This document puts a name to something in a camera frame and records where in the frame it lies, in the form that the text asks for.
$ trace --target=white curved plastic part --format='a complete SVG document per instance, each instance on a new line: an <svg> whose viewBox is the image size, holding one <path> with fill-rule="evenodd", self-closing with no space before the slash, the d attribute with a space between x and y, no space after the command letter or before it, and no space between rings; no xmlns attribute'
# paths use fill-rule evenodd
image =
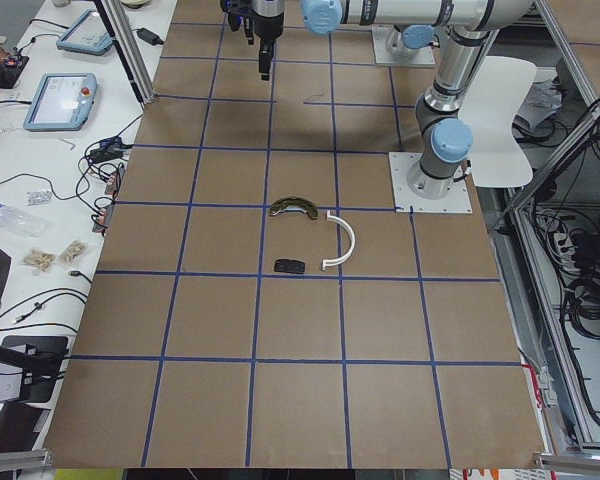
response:
<svg viewBox="0 0 600 480"><path fill-rule="evenodd" d="M469 86L458 118L473 132L468 158L477 187L522 187L533 178L511 124L536 72L536 66L525 60L486 57Z"/></svg>
<svg viewBox="0 0 600 480"><path fill-rule="evenodd" d="M353 228L351 228L351 225L349 225L347 222L345 222L340 217L336 217L335 215L331 215L331 211L330 210L327 210L327 221L328 222L337 223L338 225L340 225L342 228L345 229L345 231L349 234L350 246L349 246L349 250L347 251L347 253L345 253L341 257L334 258L333 260L328 260L328 259L322 260L322 271L326 270L327 267L335 267L335 266L340 265L341 263L346 262L347 259L353 253L353 249L356 246L356 234L353 233Z"/></svg>

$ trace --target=water bottle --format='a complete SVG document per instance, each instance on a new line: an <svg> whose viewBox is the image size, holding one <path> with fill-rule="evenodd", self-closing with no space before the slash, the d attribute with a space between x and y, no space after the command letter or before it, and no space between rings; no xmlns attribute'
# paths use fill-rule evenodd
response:
<svg viewBox="0 0 600 480"><path fill-rule="evenodd" d="M48 222L35 215L0 203L0 227L23 237L42 234Z"/></svg>

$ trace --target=red wire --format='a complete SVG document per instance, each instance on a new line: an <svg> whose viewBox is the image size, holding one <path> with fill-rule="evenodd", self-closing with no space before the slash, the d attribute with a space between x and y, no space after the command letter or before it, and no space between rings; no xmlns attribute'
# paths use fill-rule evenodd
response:
<svg viewBox="0 0 600 480"><path fill-rule="evenodd" d="M533 391L536 395L536 402L537 402L538 408L542 408L544 406L544 402L542 400L542 392L540 392L540 385L538 385L538 378L536 377L536 371L529 364L523 363L521 366L522 366L522 368L526 368L529 370L529 372L531 372L531 384L533 385Z"/></svg>

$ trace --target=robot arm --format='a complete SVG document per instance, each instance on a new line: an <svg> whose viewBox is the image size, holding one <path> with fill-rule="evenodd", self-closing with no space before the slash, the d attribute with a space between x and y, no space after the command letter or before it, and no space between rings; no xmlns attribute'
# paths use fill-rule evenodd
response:
<svg viewBox="0 0 600 480"><path fill-rule="evenodd" d="M431 88L429 107L457 112L492 31L526 13L532 0L302 0L307 28L324 35L339 24L433 25L452 27L450 42Z"/></svg>
<svg viewBox="0 0 600 480"><path fill-rule="evenodd" d="M470 152L473 136L457 117L464 93L486 56L497 30L526 13L532 0L302 0L305 25L327 34L340 23L450 27L449 43L433 85L416 106L425 144L410 170L412 191L441 198L457 166Z"/></svg>
<svg viewBox="0 0 600 480"><path fill-rule="evenodd" d="M249 45L253 45L254 31L260 38L258 70L262 80L269 80L276 39L284 25L284 0L220 0L220 7L234 32L244 22Z"/></svg>

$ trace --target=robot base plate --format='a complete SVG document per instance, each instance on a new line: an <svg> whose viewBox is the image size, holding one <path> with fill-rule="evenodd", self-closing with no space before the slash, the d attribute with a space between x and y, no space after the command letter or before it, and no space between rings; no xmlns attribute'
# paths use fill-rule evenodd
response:
<svg viewBox="0 0 600 480"><path fill-rule="evenodd" d="M405 213L409 213L411 210L416 213L473 213L464 180L452 184L449 193L438 200L423 198L409 188L407 174L421 156L421 153L391 152L389 154L396 211ZM462 175L462 170L458 167L456 177L460 175Z"/></svg>
<svg viewBox="0 0 600 480"><path fill-rule="evenodd" d="M436 60L433 58L431 47L421 48L418 53L412 57L395 58L387 50L387 37L393 27L373 27L371 29L373 36L373 51L376 54L376 65L386 67L412 67L412 68L434 68Z"/></svg>

